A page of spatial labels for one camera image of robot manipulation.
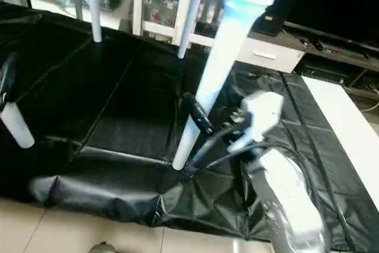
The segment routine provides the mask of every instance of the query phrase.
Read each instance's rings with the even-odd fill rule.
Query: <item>white table leg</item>
[[[34,145],[34,138],[16,103],[7,103],[0,113],[0,119],[21,148]]]
[[[225,14],[196,93],[196,100],[207,114],[211,111],[253,23],[265,9],[266,6],[244,0],[225,0]],[[189,117],[172,163],[174,169],[180,170],[184,167],[199,133]]]
[[[92,17],[92,34],[94,42],[101,42],[100,4],[99,0],[89,0],[89,10]]]
[[[178,52],[178,58],[180,59],[184,57],[185,51],[187,50],[188,42],[190,41],[190,34],[195,23],[200,1],[201,0],[191,0],[191,3],[189,4],[187,19],[185,20],[185,26]]]

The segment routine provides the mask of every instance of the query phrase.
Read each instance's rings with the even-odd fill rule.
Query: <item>white floor tile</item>
[[[44,209],[0,199],[0,252],[23,253]]]
[[[165,228],[161,253],[270,253],[270,244]]]
[[[103,241],[115,246],[119,253],[160,253],[162,236],[163,228],[49,210],[25,253],[87,253]]]

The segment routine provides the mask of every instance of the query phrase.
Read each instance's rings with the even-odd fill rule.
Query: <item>black tarp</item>
[[[189,52],[179,60],[169,45],[109,29],[103,36],[95,44],[87,23],[0,2],[0,59],[10,52],[22,58],[12,96],[36,138],[22,150],[0,123],[0,195],[267,241],[261,205],[239,161],[193,179],[171,168],[187,119],[180,98],[196,90],[206,56]],[[211,112],[216,127],[237,103],[236,89],[285,97],[281,121],[267,138],[307,158],[333,249],[379,252],[378,211],[303,80],[236,63]],[[213,157],[224,153],[220,145]]]

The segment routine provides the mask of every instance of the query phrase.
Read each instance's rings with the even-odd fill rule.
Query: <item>black television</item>
[[[379,0],[275,0],[253,30],[277,35],[282,25],[379,50]]]
[[[379,0],[296,0],[285,25],[379,49]]]

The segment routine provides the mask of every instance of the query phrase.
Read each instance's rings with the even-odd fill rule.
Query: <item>cabinet drawer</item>
[[[237,60],[290,73],[303,55],[300,50],[247,38]]]

